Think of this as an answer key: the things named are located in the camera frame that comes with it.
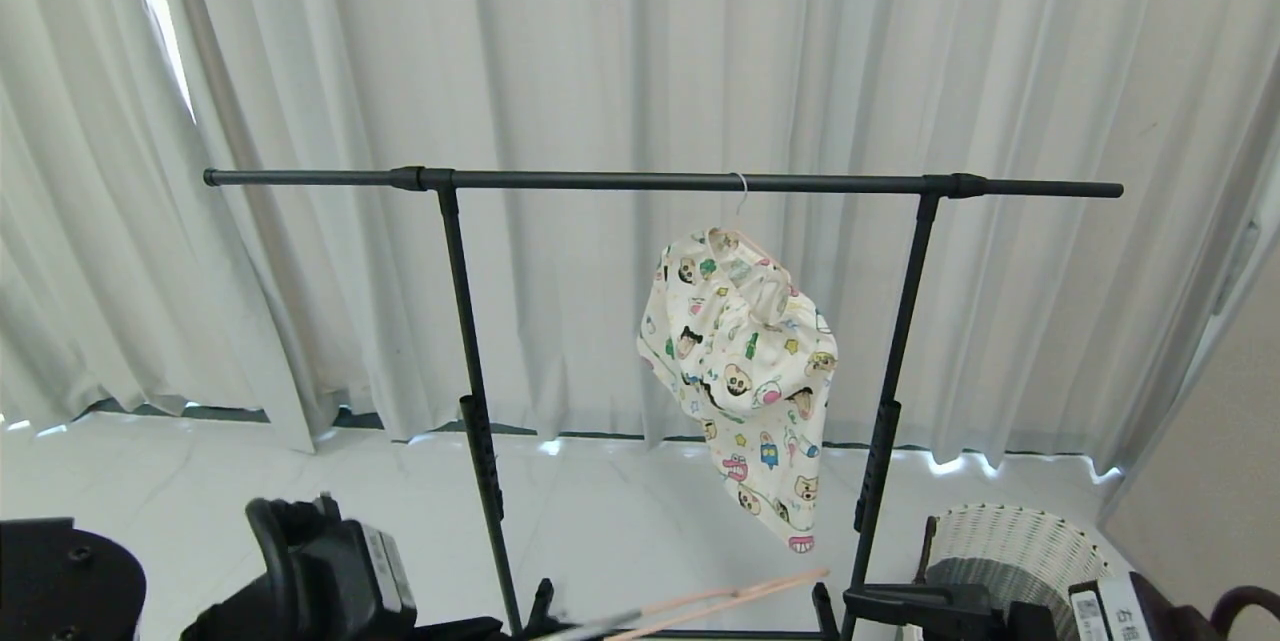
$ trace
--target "wicker basket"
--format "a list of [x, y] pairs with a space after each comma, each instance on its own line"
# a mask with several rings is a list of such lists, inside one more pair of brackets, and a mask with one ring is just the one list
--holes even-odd
[[915, 581], [982, 583], [993, 608], [1047, 606], [1057, 637], [1079, 641], [1068, 587], [1111, 576], [1097, 544], [1065, 518], [1020, 505], [969, 504], [931, 517]]

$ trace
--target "black metal clothing rack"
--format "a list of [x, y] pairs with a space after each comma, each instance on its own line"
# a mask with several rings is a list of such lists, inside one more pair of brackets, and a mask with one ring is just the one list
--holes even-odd
[[983, 194], [1076, 196], [1076, 198], [1119, 198], [1120, 184], [1087, 180], [996, 180], [970, 173], [927, 177], [792, 177], [737, 175], [737, 173], [626, 173], [626, 171], [461, 171], [452, 168], [393, 168], [389, 171], [205, 171], [207, 186], [389, 186], [403, 191], [435, 191], [444, 221], [449, 267], [458, 307], [462, 347], [471, 392], [460, 399], [466, 427], [471, 464], [476, 473], [480, 504], [484, 509], [489, 545], [493, 550], [498, 585], [506, 605], [512, 636], [532, 637], [563, 628], [548, 615], [554, 587], [544, 578], [534, 600], [529, 624], [522, 624], [516, 587], [507, 558], [507, 541], [502, 532], [502, 490], [493, 450], [493, 431], [484, 390], [480, 345], [476, 338], [475, 313], [467, 278], [466, 253], [457, 189], [582, 189], [582, 191], [790, 191], [809, 194], [915, 194], [915, 232], [902, 281], [897, 319], [884, 367], [876, 426], [872, 432], [863, 489], [854, 513], [854, 530], [859, 532], [858, 551], [849, 589], [845, 591], [845, 618], [837, 628], [827, 587], [814, 586], [813, 603], [818, 614], [818, 631], [701, 631], [672, 629], [659, 636], [673, 638], [781, 638], [813, 641], [850, 641], [856, 618], [902, 626], [916, 623], [928, 629], [957, 638], [983, 638], [989, 623], [989, 609], [982, 604], [965, 604], [964, 589], [932, 589], [910, 585], [868, 585], [876, 523], [888, 476], [888, 464], [902, 406], [896, 399], [897, 381], [906, 354], [906, 340], [924, 269], [938, 203], [942, 198], [964, 200]]

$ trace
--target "tile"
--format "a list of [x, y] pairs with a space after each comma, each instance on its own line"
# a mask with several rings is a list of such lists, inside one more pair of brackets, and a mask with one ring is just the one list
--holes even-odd
[[[836, 596], [858, 536], [854, 504], [864, 450], [827, 449], [813, 553], [795, 555], [737, 509], [700, 444], [526, 436], [494, 440], [503, 531], [521, 610], [543, 577], [554, 610], [585, 621], [713, 587], [828, 567]], [[951, 505], [1033, 505], [1093, 532], [1117, 479], [1079, 458], [978, 458], [937, 467], [896, 450], [869, 580], [909, 581], [924, 518]], [[380, 431], [334, 430], [306, 455], [282, 449], [265, 423], [92, 415], [40, 438], [0, 432], [0, 517], [74, 516], [128, 546], [148, 581], [142, 638], [173, 638], [206, 605], [262, 572], [243, 508], [264, 496], [310, 500], [328, 490], [343, 514], [392, 534], [421, 605], [421, 623], [503, 615], [466, 436], [430, 432], [390, 444]], [[812, 629], [809, 590], [723, 612], [690, 628]], [[859, 641], [893, 629], [860, 623]]]

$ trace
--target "cartoon print shirt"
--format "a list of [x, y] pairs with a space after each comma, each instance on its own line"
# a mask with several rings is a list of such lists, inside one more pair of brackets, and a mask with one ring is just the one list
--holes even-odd
[[636, 340], [701, 423], [724, 490], [799, 554], [813, 549], [836, 339], [786, 269], [712, 228], [667, 246]]

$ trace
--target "wall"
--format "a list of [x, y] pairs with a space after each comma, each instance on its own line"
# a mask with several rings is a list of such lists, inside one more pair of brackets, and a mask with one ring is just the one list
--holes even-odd
[[[1102, 530], [1170, 600], [1206, 615], [1233, 586], [1280, 590], [1280, 255], [1271, 253]], [[1252, 609], [1233, 641], [1280, 637]]]

